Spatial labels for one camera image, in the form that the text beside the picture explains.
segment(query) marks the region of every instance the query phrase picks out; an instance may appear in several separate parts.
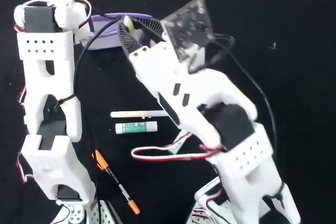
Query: orange pen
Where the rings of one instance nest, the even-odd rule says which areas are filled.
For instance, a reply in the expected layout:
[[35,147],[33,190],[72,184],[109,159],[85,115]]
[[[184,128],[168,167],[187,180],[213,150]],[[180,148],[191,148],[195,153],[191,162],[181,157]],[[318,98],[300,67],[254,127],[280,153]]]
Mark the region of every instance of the orange pen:
[[138,208],[138,206],[136,205],[136,203],[134,202],[133,199],[131,199],[130,195],[127,193],[127,191],[125,190],[125,188],[120,184],[119,180],[117,179],[117,177],[115,176],[115,174],[112,172],[109,164],[105,161],[105,159],[103,158],[103,156],[100,154],[100,152],[98,150],[95,150],[96,152],[96,157],[97,157],[97,165],[98,167],[107,172],[112,178],[113,180],[118,184],[122,194],[124,195],[124,197],[126,198],[128,205],[132,208],[133,212],[138,215],[140,213],[140,209]]

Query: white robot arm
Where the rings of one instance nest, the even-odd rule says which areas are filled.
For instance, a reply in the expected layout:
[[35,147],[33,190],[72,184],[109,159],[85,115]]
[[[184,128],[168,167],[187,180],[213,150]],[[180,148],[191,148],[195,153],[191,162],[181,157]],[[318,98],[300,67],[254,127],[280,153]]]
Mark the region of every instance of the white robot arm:
[[[203,149],[211,154],[204,157],[218,172],[230,201],[232,222],[228,221],[230,216],[224,216],[224,208],[219,206],[218,214],[209,210],[209,196],[205,191],[195,197],[218,223],[258,224],[260,217],[269,211],[269,208],[265,211],[263,202],[263,197],[269,196],[287,223],[298,224],[300,216],[288,186],[278,174],[266,131],[255,122],[254,104],[225,74],[212,69],[192,71],[204,63],[203,47],[214,39],[206,14],[204,0],[192,1],[162,21],[162,37],[166,41],[152,47],[136,46],[132,36],[123,38],[125,31],[132,35],[133,29],[130,21],[125,20],[125,26],[120,26],[124,51],[129,53],[136,77],[176,126],[196,135],[204,143]],[[135,155],[143,150],[146,147],[134,149],[133,157],[170,160]]]
[[[49,199],[88,206],[96,188],[72,146],[82,134],[80,102],[73,95],[73,46],[92,36],[91,5],[87,0],[32,0],[17,6],[14,17],[27,90],[24,121],[29,134],[22,154]],[[54,72],[48,72],[47,62]],[[44,117],[48,95],[56,98],[65,120]]]

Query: black table surface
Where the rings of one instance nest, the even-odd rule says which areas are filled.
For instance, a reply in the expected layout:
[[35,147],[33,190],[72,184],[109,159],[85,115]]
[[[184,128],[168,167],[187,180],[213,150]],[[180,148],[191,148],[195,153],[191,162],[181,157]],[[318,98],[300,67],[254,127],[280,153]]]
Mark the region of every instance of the black table surface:
[[[15,165],[25,138],[24,111],[17,98],[24,85],[13,9],[27,0],[0,0],[0,211],[1,223],[48,223],[59,207],[34,181],[22,184]],[[138,12],[164,18],[190,0],[89,0],[106,12]],[[269,97],[278,126],[278,169],[289,185],[302,223],[332,223],[334,167],[336,8],[334,0],[206,0],[215,32],[236,38],[234,53]],[[270,120],[258,91],[230,61],[225,72],[257,105],[258,121]],[[87,124],[74,147],[100,195],[124,223],[184,223],[194,193],[215,177],[205,161],[135,161],[131,148],[170,143],[178,130],[155,119],[155,133],[115,135],[110,111],[155,110],[156,101],[137,81],[120,48],[88,53],[79,73],[79,99],[97,147],[138,203],[135,216],[109,177],[97,172]]]

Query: glue stick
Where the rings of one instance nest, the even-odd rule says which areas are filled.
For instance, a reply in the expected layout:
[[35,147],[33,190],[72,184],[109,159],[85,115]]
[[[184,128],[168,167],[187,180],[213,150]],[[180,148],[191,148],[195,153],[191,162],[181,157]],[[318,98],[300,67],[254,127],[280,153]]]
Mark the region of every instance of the glue stick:
[[153,122],[140,122],[140,123],[117,123],[115,132],[117,134],[125,133],[138,133],[138,132],[154,132],[158,131],[158,123]]

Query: white marker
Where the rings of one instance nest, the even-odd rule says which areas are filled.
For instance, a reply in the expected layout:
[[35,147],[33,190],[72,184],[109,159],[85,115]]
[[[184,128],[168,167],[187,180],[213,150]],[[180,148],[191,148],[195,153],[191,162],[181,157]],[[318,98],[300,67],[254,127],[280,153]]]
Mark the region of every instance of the white marker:
[[164,110],[149,111],[112,111],[112,118],[151,118],[156,116],[168,116]]

